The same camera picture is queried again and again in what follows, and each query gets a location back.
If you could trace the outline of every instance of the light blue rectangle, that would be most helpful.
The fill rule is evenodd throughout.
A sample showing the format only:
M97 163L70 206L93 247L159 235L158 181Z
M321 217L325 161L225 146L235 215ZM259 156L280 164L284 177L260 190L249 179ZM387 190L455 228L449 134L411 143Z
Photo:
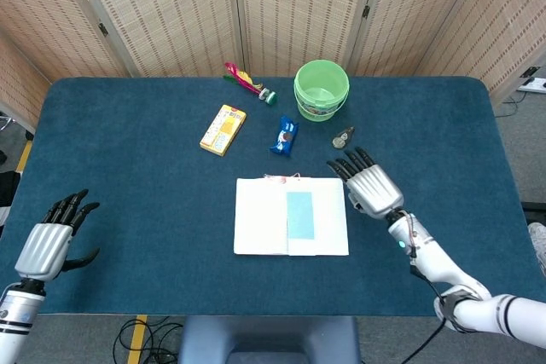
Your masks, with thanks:
M289 239L315 239L311 192L287 192L287 226Z

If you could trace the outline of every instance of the yellow box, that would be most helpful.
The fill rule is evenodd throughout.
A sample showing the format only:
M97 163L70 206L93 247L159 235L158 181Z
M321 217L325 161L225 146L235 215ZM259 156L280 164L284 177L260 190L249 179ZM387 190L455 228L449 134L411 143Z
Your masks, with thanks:
M243 111L224 104L201 138L200 147L223 157L246 117Z

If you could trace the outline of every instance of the yellow tape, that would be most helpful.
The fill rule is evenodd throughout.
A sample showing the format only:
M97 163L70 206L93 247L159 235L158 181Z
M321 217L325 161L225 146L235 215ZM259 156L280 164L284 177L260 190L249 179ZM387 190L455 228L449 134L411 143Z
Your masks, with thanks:
M31 152L32 141L27 141L25 149L23 149L23 154L20 156L19 164L17 165L17 172L22 172L26 166L26 160L28 159L28 154Z
M147 315L138 315L137 320L146 322L148 319ZM140 351L142 348L142 343L144 342L144 333L146 332L146 326L142 324L135 325L135 330L133 330L133 339L131 340L131 351L129 351L129 358L127 359L127 364L138 364L140 362Z

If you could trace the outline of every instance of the robot finger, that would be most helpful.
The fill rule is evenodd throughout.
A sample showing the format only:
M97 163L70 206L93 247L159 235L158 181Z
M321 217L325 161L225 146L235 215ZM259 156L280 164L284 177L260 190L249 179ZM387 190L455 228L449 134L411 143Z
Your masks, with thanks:
M357 170L355 170L351 164L349 164L347 161L345 161L342 158L337 158L335 160L339 165L341 165L341 168L347 171L347 174L349 174L351 177L355 176L357 174Z
M77 232L81 224L84 222L85 217L89 214L89 212L93 211L94 209L99 207L98 202L93 202L92 204L87 204L82 209L79 210L79 212L76 214L76 216L73 218L73 220L69 223L70 226L72 226L72 236L74 236Z
M368 153L367 153L366 151L364 151L364 150L361 149L360 147L356 147L356 148L355 148L355 151L357 151L358 155L360 155L360 158L362 158L362 161L363 161L367 166L375 165L375 162L371 159L371 157L368 155Z
M76 214L76 211L78 210L79 203L82 201L85 195L87 195L88 192L89 192L88 189L84 189L72 196L72 198L70 199L70 202L68 203L67 209L65 210L64 215L59 221L60 224L68 225L72 221L74 215Z
M60 223L61 218L65 213L65 209L67 208L68 203L72 200L75 194L68 195L65 199L63 199L59 205L57 206L57 209L55 210L55 213L51 217L51 223Z
M357 167L358 171L364 170L365 168L368 168L368 166L357 156L354 152L349 151L348 149L345 151L345 154L349 159L352 161L352 163Z
M61 202L58 200L56 201L53 206L51 206L48 210L48 213L45 214L44 219L42 220L42 223L51 223L51 218L55 211L57 210L57 206L59 206Z
M344 170L337 162L326 161L326 164L328 164L330 169L335 172L343 180L343 182L347 182L347 180L351 178L347 171Z

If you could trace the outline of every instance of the blue tabletop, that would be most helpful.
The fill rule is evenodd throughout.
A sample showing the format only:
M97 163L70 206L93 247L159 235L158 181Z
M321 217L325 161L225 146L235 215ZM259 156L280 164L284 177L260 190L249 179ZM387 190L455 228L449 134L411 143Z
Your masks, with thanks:
M45 313L433 315L433 294L375 221L346 202L350 256L233 253L235 180L333 176L348 126L440 245L491 293L546 300L489 97L472 78L351 78L324 123L302 118L291 78L264 78L266 106L220 78L69 78L51 87L0 239L0 282L51 204L88 188L100 201L70 257L87 268L47 285ZM225 157L199 147L223 105L247 113ZM271 153L279 118L299 121L290 158Z

